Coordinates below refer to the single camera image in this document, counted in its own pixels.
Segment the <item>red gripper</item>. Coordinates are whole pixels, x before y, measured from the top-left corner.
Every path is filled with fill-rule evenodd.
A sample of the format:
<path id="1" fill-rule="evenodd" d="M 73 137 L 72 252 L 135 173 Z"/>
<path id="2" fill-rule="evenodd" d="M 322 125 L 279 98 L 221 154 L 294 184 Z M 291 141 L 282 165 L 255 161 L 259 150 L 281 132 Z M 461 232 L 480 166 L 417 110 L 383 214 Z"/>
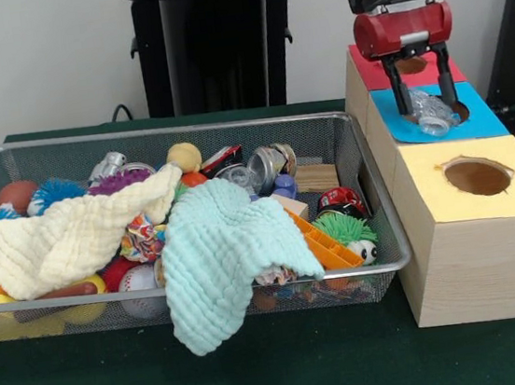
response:
<path id="1" fill-rule="evenodd" d="M 409 89 L 402 80 L 394 56 L 406 47 L 429 45 L 436 56 L 441 99 L 448 106 L 458 97 L 450 69 L 446 42 L 452 30 L 452 10 L 446 2 L 431 2 L 419 7 L 380 14 L 361 14 L 354 21 L 354 38 L 359 52 L 368 60 L 379 60 L 386 73 L 402 116 L 411 115 Z"/>

